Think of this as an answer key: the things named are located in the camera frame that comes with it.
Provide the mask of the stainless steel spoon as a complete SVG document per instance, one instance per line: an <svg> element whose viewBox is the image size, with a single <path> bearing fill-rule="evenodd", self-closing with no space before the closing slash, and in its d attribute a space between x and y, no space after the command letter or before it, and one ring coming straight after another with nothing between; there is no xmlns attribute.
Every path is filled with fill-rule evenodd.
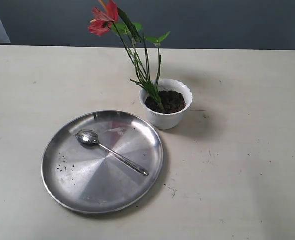
<svg viewBox="0 0 295 240"><path fill-rule="evenodd" d="M118 154L117 152L115 152L112 149L103 145L99 140L98 134L96 132L94 132L93 130L86 130L86 129L80 130L75 135L75 137L80 144L89 145L89 146L98 145L99 147L103 148L104 150L112 153L122 163L126 164L128 167L132 168L133 170L142 174L143 176L147 177L150 174L149 171L147 169L145 169L144 167L140 166L139 164L129 160L128 158Z"/></svg>

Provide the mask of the artificial red flower stem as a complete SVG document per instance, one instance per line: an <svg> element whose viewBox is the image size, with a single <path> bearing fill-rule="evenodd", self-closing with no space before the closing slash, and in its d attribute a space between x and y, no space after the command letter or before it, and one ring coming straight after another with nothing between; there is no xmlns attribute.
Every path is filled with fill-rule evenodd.
<svg viewBox="0 0 295 240"><path fill-rule="evenodd" d="M153 99L162 113L166 108L162 102L158 86L161 77L162 55L160 53L161 43L171 34L167 32L160 37L145 36L143 26L140 23L133 23L127 14L117 4L110 0L105 4L100 1L104 10L94 7L92 13L94 19L90 22L88 30L99 37L113 32L121 40L130 61L132 62L137 80L131 80L141 87ZM147 49L147 42L157 48L158 69L155 81L151 80L150 59Z"/></svg>

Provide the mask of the white scalloped flower pot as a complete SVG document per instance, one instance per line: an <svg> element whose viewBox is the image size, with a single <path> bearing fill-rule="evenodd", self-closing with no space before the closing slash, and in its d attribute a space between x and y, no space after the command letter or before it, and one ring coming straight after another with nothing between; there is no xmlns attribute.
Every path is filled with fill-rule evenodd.
<svg viewBox="0 0 295 240"><path fill-rule="evenodd" d="M158 83L158 90L160 92L174 91L182 94L184 98L185 108L181 111L169 114L159 113L146 106L145 102L149 95L144 89L140 90L139 100L145 109L147 120L159 130L169 130L177 126L183 120L185 113L193 102L193 95L191 90L184 83L174 79L161 78Z"/></svg>

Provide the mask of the round stainless steel plate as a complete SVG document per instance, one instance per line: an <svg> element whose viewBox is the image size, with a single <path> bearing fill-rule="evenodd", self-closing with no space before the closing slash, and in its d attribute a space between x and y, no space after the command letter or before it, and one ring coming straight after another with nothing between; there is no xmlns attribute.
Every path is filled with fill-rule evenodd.
<svg viewBox="0 0 295 240"><path fill-rule="evenodd" d="M78 142L80 130L148 170L144 176L98 145ZM52 198L82 214L123 210L143 198L156 183L164 163L159 133L143 119L122 111L89 113L63 126L47 145L41 175Z"/></svg>

